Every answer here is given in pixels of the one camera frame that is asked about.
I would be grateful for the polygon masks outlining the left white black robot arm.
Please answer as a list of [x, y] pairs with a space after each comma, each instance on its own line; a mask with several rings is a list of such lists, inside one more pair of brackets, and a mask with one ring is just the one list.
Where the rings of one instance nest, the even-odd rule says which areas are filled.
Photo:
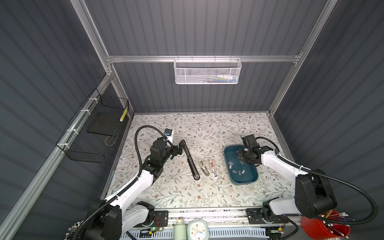
[[183, 144], [175, 145], [174, 131], [165, 129], [150, 148], [150, 155], [142, 160], [138, 155], [138, 174], [114, 194], [92, 203], [86, 218], [73, 224], [66, 240], [118, 240], [138, 224], [150, 225], [155, 217], [154, 206], [138, 202], [130, 205], [162, 174], [168, 159], [183, 153]]

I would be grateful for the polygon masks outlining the pink small stapler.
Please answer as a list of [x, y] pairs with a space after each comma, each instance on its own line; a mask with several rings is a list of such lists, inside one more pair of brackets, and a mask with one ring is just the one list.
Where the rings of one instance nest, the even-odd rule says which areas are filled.
[[213, 161], [210, 161], [210, 169], [211, 169], [213, 178], [217, 179], [218, 178], [218, 173], [217, 173], [217, 170], [215, 168], [215, 164], [214, 164]]

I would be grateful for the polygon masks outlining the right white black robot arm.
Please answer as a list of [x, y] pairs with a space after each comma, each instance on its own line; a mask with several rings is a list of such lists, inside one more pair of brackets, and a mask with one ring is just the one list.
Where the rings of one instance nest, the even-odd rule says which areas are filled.
[[[295, 185], [293, 197], [274, 198], [263, 203], [261, 216], [267, 223], [279, 216], [304, 216], [326, 224], [346, 226], [362, 225], [373, 221], [378, 215], [378, 206], [374, 199], [364, 190], [341, 179], [328, 176], [320, 169], [311, 170], [298, 165], [280, 154], [277, 145], [272, 148], [261, 146], [254, 135], [242, 137], [244, 147], [239, 149], [239, 160], [255, 167], [263, 165], [272, 168]], [[337, 221], [326, 217], [326, 212], [337, 207], [337, 199], [330, 184], [331, 181], [345, 185], [367, 199], [371, 205], [369, 215], [360, 220]]]

